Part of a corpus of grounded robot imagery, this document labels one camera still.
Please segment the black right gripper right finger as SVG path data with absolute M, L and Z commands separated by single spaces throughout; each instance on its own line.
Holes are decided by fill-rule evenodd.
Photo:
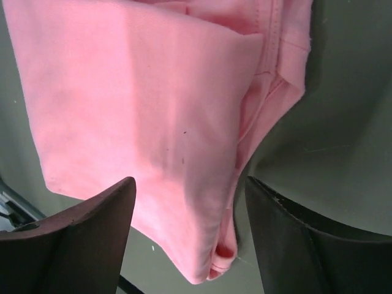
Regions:
M 391 293 L 391 237 L 345 225 L 254 177 L 247 213 L 265 293 Z

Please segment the pink t-shirt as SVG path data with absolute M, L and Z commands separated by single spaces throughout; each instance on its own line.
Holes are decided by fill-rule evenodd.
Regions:
M 311 1 L 4 1 L 46 187 L 136 181 L 133 228 L 192 284 L 237 255 L 241 172 L 303 96 Z

